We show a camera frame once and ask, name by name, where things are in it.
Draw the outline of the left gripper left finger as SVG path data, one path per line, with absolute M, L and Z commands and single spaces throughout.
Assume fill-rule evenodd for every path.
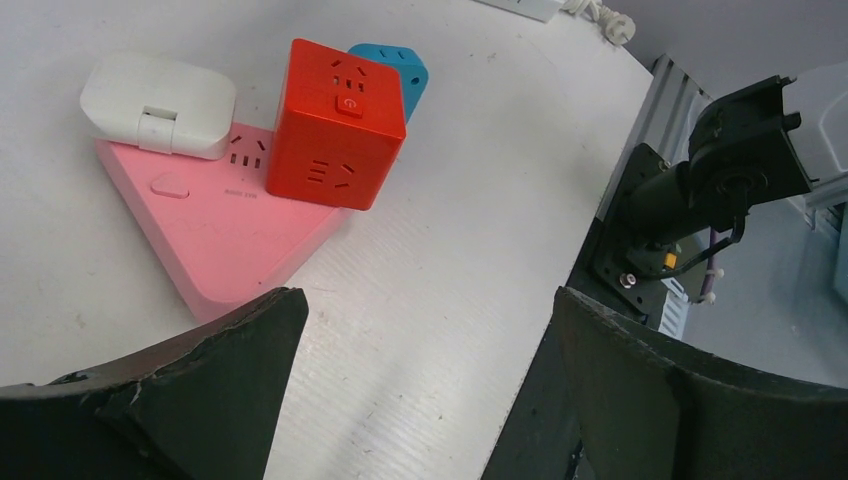
M 260 479 L 309 307 L 277 288 L 45 385 L 1 390 L 5 479 Z

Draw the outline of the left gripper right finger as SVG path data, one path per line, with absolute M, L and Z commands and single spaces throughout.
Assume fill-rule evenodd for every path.
M 599 479 L 843 479 L 847 392 L 754 369 L 569 288 L 552 312 Z

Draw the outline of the pink triangular power strip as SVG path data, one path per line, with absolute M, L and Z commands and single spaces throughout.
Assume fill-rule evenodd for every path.
M 98 140 L 96 152 L 200 323 L 285 284 L 350 217 L 265 189 L 272 133 L 235 123 L 218 160 Z

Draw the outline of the white square charger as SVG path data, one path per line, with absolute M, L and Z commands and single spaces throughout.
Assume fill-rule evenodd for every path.
M 119 51 L 95 65 L 79 104 L 101 139 L 217 160 L 229 145 L 236 96 L 216 71 Z

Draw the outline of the red cube adapter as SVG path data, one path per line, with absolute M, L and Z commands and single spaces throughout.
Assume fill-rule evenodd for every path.
M 281 90 L 265 189 L 278 197 L 367 211 L 406 136 L 396 70 L 296 38 Z

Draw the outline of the white multicolour power strip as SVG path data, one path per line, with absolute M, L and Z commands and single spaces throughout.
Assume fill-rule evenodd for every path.
M 519 16 L 548 23 L 557 14 L 585 18 L 595 23 L 603 37 L 615 46 L 627 44 L 636 33 L 634 20 L 615 11 L 601 0 L 477 0 Z

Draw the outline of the blue small adapter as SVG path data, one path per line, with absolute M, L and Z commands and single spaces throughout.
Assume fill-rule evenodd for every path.
M 423 60 L 411 48 L 373 43 L 360 43 L 347 52 L 367 60 L 388 65 L 400 76 L 405 120 L 409 122 L 426 90 L 429 72 Z

